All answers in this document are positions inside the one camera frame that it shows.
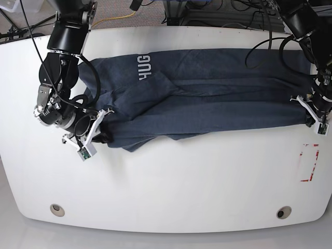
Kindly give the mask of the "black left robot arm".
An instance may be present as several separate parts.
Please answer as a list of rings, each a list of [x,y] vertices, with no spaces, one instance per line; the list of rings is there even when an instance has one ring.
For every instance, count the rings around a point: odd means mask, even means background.
[[[279,48],[279,59],[289,71],[311,81],[311,106],[319,118],[331,111],[331,24],[325,22],[313,10],[308,1],[269,1],[291,35]],[[316,75],[298,72],[289,67],[283,58],[284,47],[290,41],[298,41],[306,58],[315,65]]]

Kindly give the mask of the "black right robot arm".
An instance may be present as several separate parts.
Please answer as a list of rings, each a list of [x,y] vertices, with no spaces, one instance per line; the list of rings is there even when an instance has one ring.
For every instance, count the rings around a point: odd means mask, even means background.
[[[100,116],[96,109],[101,95],[101,80],[96,68],[82,54],[91,31],[97,1],[50,1],[56,10],[54,29],[49,38],[49,52],[41,60],[35,116],[45,126],[57,125],[68,131],[82,148],[88,134],[98,142],[108,139],[106,133],[96,134],[92,126]],[[95,79],[95,91],[71,97],[79,77],[78,62],[82,60]]]

